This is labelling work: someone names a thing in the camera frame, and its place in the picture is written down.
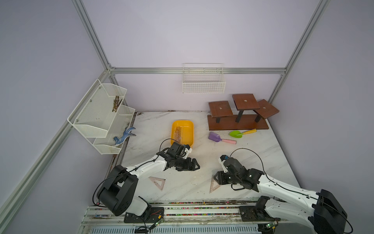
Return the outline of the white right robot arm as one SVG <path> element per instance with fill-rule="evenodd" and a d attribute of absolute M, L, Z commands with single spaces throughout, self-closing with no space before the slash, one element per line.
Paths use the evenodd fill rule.
<path fill-rule="evenodd" d="M 222 171 L 215 174 L 219 185 L 241 185 L 265 195 L 260 208 L 273 218 L 281 218 L 311 227 L 318 234 L 343 234 L 348 215 L 329 191 L 305 190 L 269 177 L 265 172 L 246 169 L 235 158 L 219 157 Z"/>

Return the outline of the pink triangle ruler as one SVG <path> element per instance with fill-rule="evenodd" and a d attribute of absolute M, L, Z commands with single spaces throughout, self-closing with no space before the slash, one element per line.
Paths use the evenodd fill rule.
<path fill-rule="evenodd" d="M 209 192 L 210 193 L 213 193 L 215 190 L 217 190 L 218 188 L 220 188 L 221 185 L 218 184 L 218 182 L 214 179 L 214 177 L 212 177 L 211 179 L 211 183 L 210 183 L 210 189 L 209 189 Z"/>
<path fill-rule="evenodd" d="M 160 190 L 163 191 L 166 179 L 150 176 L 149 180 Z"/>

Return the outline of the pink stencil ruler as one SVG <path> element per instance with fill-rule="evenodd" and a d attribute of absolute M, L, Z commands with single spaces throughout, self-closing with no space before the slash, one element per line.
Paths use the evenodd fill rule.
<path fill-rule="evenodd" d="M 181 143 L 182 141 L 182 128 L 181 127 L 176 127 L 174 131 L 174 139 Z"/>

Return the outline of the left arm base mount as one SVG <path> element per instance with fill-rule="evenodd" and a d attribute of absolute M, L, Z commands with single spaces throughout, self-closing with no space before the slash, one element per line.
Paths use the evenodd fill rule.
<path fill-rule="evenodd" d="M 125 211 L 124 223 L 151 223 L 154 224 L 164 217 L 164 207 L 155 207 L 141 197 L 134 198 Z"/>

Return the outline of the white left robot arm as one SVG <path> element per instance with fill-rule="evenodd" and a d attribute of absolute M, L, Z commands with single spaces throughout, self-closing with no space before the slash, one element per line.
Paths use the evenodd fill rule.
<path fill-rule="evenodd" d="M 130 213 L 149 219 L 152 206 L 142 197 L 136 196 L 136 187 L 143 178 L 169 168 L 176 171 L 196 171 L 200 169 L 196 159 L 177 157 L 161 151 L 151 159 L 137 166 L 125 168 L 121 165 L 112 169 L 93 193 L 93 203 L 109 209 L 115 216 Z"/>

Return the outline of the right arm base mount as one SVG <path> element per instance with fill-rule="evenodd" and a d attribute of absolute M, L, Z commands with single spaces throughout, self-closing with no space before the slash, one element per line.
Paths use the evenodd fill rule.
<path fill-rule="evenodd" d="M 240 206 L 239 213 L 242 221 L 280 221 L 280 218 L 273 218 L 265 211 L 268 200 L 270 200 L 270 197 L 261 196 L 254 206 Z"/>

